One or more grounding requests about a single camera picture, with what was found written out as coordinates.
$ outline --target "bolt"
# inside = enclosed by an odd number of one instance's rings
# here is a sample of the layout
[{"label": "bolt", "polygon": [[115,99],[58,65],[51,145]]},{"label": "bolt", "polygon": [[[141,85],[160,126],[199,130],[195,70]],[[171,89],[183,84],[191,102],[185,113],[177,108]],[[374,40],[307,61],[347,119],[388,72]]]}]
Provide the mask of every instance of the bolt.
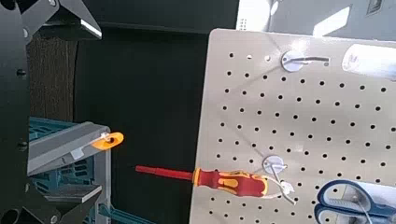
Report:
[{"label": "bolt", "polygon": [[57,216],[53,216],[53,217],[50,219],[50,224],[55,224],[57,221],[58,221],[58,217],[57,217]]},{"label": "bolt", "polygon": [[27,36],[29,36],[29,33],[26,29],[23,29],[23,37],[27,38]]},{"label": "bolt", "polygon": [[21,152],[26,151],[27,146],[28,146],[28,145],[27,145],[27,142],[18,143],[18,149],[19,149]]}]

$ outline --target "scissors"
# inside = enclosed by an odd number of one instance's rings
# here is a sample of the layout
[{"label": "scissors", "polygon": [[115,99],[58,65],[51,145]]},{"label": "scissors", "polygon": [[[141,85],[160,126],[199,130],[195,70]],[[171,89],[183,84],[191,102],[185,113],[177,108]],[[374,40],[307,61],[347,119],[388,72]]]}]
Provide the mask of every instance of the scissors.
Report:
[{"label": "scissors", "polygon": [[[330,188],[336,185],[351,187],[356,196],[352,201],[333,199],[328,197]],[[321,216],[324,212],[337,215],[338,223],[347,224],[391,224],[396,223],[396,208],[375,203],[373,198],[358,183],[349,180],[334,180],[327,183],[318,193],[319,204],[315,207],[315,218],[322,224]]]}]

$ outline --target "orange ring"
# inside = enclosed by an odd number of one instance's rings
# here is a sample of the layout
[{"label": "orange ring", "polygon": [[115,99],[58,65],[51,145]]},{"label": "orange ring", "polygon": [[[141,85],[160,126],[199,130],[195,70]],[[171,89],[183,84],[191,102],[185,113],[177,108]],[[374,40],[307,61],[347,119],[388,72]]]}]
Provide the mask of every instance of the orange ring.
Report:
[{"label": "orange ring", "polygon": [[91,144],[91,146],[96,147],[99,150],[108,150],[115,147],[123,141],[124,137],[122,133],[111,133],[106,136],[105,139],[98,140]]}]

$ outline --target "window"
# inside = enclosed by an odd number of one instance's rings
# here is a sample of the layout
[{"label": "window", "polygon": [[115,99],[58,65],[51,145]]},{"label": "window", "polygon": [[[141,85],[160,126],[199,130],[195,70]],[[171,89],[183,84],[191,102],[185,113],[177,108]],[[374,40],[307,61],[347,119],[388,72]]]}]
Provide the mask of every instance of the window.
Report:
[{"label": "window", "polygon": [[327,35],[347,25],[350,7],[346,7],[318,23],[314,28],[315,36]]}]

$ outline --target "blue scissors handle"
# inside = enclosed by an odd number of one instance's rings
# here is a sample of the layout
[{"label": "blue scissors handle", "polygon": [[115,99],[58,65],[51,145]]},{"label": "blue scissors handle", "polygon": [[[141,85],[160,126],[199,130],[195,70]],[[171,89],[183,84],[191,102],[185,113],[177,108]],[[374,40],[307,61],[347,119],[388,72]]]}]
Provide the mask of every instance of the blue scissors handle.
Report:
[{"label": "blue scissors handle", "polygon": [[[339,217],[347,217],[349,219],[348,223],[354,224],[367,224],[369,223],[367,216],[364,214],[357,214],[348,212],[345,210],[339,210],[333,207],[325,207],[322,204],[317,204],[315,206],[315,219],[317,220],[318,224],[323,224],[322,216],[325,215],[327,212],[336,214]],[[377,216],[370,216],[370,219],[373,224],[391,224],[391,220],[388,217],[377,217]]]},{"label": "blue scissors handle", "polygon": [[[357,192],[360,204],[346,201],[331,199],[327,196],[328,190],[336,185],[347,185],[352,187]],[[367,191],[362,188],[358,183],[349,180],[334,180],[327,183],[318,193],[318,201],[324,207],[342,210],[346,213],[355,215],[364,215],[365,213],[370,216],[377,217],[392,217],[396,214],[396,208],[384,204],[375,203]]]}]

